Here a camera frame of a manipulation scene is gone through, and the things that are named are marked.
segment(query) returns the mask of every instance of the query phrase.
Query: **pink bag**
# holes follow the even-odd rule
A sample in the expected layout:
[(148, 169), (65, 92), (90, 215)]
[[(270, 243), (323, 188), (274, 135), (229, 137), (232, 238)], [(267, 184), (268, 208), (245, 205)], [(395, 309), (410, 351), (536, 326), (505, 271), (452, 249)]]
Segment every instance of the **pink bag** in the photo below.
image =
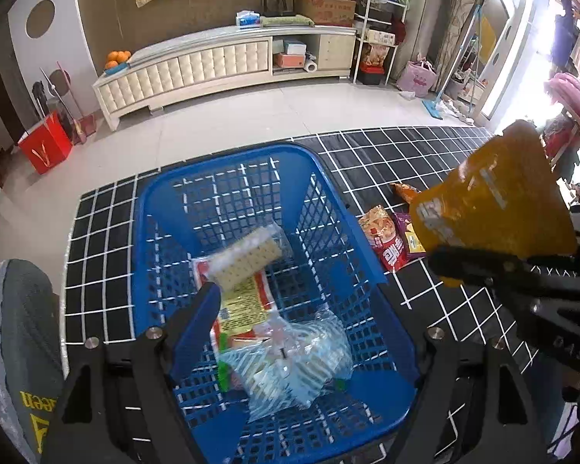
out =
[(397, 87), (403, 91), (414, 92), (417, 97), (424, 97), (436, 83), (438, 76), (432, 65), (419, 56), (417, 62), (408, 61), (404, 72), (397, 79)]

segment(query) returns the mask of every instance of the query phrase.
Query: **blue mop head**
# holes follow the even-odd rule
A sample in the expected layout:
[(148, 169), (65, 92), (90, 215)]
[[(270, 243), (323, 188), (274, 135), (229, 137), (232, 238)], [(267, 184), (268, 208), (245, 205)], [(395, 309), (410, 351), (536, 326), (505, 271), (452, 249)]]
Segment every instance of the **blue mop head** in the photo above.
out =
[(436, 109), (436, 102), (435, 101), (428, 101), (428, 100), (424, 100), (423, 101), (423, 106), (425, 106), (425, 109), (427, 110), (427, 112), (434, 118), (434, 119), (439, 119), (442, 120), (443, 117), (440, 116), (440, 113), (438, 112), (438, 110)]

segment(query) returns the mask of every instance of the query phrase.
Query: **yellow plastic bag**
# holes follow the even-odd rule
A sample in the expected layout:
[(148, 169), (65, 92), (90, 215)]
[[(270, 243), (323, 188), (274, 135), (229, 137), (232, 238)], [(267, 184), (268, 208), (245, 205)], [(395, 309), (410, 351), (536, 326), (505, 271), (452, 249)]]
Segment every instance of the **yellow plastic bag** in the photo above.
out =
[(539, 136), (521, 120), (476, 150), (443, 183), (421, 192), (410, 214), (428, 253), (449, 245), (525, 259), (577, 249)]

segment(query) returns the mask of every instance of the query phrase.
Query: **metal screw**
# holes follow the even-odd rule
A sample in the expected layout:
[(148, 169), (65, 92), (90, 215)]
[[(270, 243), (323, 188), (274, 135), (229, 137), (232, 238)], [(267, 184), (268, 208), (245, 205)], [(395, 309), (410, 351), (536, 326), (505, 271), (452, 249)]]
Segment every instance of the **metal screw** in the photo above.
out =
[(150, 340), (157, 340), (163, 336), (163, 330), (158, 326), (151, 326), (146, 330), (146, 338)]
[(99, 347), (99, 344), (99, 339), (96, 336), (89, 336), (84, 342), (84, 347), (86, 347), (86, 349), (92, 350)]
[(496, 338), (496, 337), (493, 337), (490, 339), (490, 345), (499, 351), (504, 349), (503, 344), (501, 343), (500, 339)]
[(539, 300), (539, 298), (536, 298), (535, 300), (533, 300), (532, 304), (531, 304), (531, 312), (533, 313), (537, 313), (541, 308), (541, 300)]
[(445, 330), (438, 326), (432, 326), (431, 328), (427, 328), (427, 334), (433, 340), (442, 340), (445, 337)]

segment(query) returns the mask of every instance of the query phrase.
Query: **blue tray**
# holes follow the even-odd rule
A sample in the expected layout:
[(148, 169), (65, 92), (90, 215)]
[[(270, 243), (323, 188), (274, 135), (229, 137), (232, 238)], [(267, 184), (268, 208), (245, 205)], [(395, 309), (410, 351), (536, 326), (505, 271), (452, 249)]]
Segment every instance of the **blue tray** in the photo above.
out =
[(317, 156), (299, 145), (208, 156), (147, 187), (135, 223), (136, 333), (163, 325), (189, 304), (196, 293), (191, 258), (272, 221), (293, 251), (266, 268), (282, 317), (307, 321), (328, 303), (346, 327), (353, 376), (344, 390), (320, 396), (309, 409), (289, 408), (247, 424), (244, 393), (241, 399), (236, 391), (221, 392), (207, 343), (175, 394), (210, 464), (329, 459), (390, 432), (415, 397), (415, 351), (377, 287), (386, 282), (380, 264)]

